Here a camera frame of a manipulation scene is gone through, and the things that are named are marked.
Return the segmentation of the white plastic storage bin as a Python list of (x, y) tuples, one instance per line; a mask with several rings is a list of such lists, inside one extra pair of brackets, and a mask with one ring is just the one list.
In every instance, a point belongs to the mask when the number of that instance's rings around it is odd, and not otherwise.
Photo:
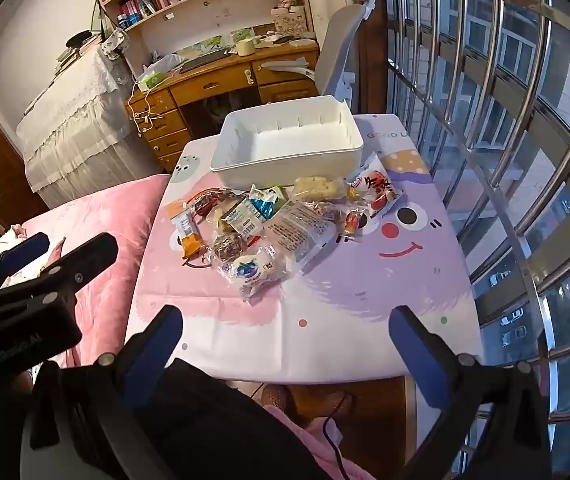
[(228, 114), (210, 170), (239, 190), (290, 185), (299, 177), (347, 178), (359, 168), (363, 148), (348, 105), (314, 96)]

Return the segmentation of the small clear candy packet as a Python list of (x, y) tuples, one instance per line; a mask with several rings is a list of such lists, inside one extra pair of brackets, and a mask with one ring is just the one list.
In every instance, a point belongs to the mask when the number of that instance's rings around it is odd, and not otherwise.
[(362, 196), (349, 197), (343, 207), (343, 229), (341, 234), (346, 238), (355, 238), (365, 226), (369, 217), (369, 204)]

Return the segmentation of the clear square cracker packet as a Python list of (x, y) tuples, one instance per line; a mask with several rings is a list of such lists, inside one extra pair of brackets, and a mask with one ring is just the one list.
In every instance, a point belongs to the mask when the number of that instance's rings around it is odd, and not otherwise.
[(291, 200), (263, 225), (265, 238), (287, 259), (291, 272), (303, 272), (334, 240), (336, 224), (300, 202)]

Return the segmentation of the red striped white packet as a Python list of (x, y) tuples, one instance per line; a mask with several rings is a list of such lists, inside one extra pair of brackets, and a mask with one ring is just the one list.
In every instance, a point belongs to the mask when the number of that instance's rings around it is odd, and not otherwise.
[(249, 240), (261, 235), (265, 219), (253, 203), (248, 198), (244, 198), (224, 214), (222, 221), (244, 240)]

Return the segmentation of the green snack packet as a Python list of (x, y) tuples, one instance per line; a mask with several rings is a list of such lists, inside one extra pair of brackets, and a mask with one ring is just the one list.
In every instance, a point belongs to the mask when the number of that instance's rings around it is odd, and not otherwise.
[(275, 210), (279, 210), (287, 202), (287, 196), (279, 186), (272, 186), (264, 190), (264, 200), (272, 204)]

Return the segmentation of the grey office chair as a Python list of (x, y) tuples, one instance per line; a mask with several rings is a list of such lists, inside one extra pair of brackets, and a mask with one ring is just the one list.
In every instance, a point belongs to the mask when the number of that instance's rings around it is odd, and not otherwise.
[(355, 73), (346, 70), (348, 56), (360, 25), (370, 18), (375, 6), (376, 0), (355, 0), (332, 15), (314, 70), (303, 58), (265, 62), (261, 67), (273, 73), (305, 76), (314, 82), (320, 96), (334, 96), (351, 107)]

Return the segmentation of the yellow rice cracker packet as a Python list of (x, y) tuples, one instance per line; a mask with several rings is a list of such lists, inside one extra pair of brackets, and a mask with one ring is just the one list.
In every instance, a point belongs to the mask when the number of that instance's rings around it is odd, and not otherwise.
[(331, 202), (346, 196), (347, 188), (343, 179), (300, 177), (291, 189), (291, 198), (303, 202)]

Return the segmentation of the blue foil snack packet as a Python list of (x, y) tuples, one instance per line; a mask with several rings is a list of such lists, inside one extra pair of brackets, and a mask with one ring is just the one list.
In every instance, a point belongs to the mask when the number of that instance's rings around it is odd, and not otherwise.
[(276, 210), (274, 209), (272, 204), (268, 204), (264, 200), (264, 190), (261, 188), (257, 188), (256, 185), (253, 185), (248, 194), (249, 203), (251, 203), (261, 214), (261, 217), (265, 220), (269, 220), (273, 217)]

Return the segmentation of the red edged date packet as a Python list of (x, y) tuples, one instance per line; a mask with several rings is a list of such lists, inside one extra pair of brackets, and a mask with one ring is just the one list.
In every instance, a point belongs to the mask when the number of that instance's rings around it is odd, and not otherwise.
[(245, 191), (233, 188), (205, 188), (186, 200), (185, 207), (192, 209), (200, 219), (204, 219), (215, 206), (226, 200), (241, 200), (246, 195)]

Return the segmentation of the lace covered cabinet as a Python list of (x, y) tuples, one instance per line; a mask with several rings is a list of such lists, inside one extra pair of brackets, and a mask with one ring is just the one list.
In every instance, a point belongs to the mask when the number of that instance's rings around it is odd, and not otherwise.
[(34, 100), (17, 126), (31, 191), (50, 209), (161, 171), (125, 109), (125, 62), (94, 47)]

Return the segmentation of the wooden desk with drawers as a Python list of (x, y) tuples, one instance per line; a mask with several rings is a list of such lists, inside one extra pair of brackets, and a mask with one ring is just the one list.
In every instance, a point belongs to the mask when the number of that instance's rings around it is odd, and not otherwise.
[(284, 44), (248, 56), (232, 54), (185, 73), (174, 70), (156, 89), (135, 91), (125, 108), (159, 166), (169, 172), (189, 141), (219, 133), (232, 110), (316, 96), (307, 76), (273, 72), (265, 64), (301, 58), (314, 68), (319, 53), (315, 41)]

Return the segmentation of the pink bed blanket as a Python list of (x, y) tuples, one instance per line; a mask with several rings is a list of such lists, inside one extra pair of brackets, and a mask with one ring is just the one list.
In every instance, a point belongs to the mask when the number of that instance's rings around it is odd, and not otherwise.
[(106, 188), (14, 224), (0, 238), (0, 253), (38, 233), (50, 241), (45, 254), (8, 278), (7, 286), (37, 278), (46, 266), (91, 245), (82, 261), (64, 266), (76, 283), (74, 318), (82, 339), (53, 357), (59, 366), (91, 365), (124, 345), (138, 270), (168, 183), (166, 174), (155, 174)]

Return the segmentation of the dark nut candy packet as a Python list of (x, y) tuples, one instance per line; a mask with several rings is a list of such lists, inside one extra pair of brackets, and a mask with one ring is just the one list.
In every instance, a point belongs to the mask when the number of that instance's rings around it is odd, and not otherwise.
[(215, 259), (224, 263), (229, 262), (245, 252), (247, 244), (242, 235), (236, 232), (222, 233), (215, 237), (212, 245), (212, 252)]

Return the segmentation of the blueberry white snack packet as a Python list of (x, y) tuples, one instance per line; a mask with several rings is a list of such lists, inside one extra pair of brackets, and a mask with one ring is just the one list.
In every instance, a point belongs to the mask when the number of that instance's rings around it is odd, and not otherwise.
[(288, 276), (285, 257), (272, 245), (256, 245), (222, 262), (219, 273), (242, 300), (250, 300)]

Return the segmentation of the red white large snack bag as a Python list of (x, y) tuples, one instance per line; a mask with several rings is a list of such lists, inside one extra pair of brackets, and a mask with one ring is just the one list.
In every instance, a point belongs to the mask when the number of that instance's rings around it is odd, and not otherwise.
[(371, 153), (353, 177), (348, 179), (349, 197), (363, 203), (370, 219), (384, 216), (398, 202), (402, 192), (392, 184), (378, 154)]

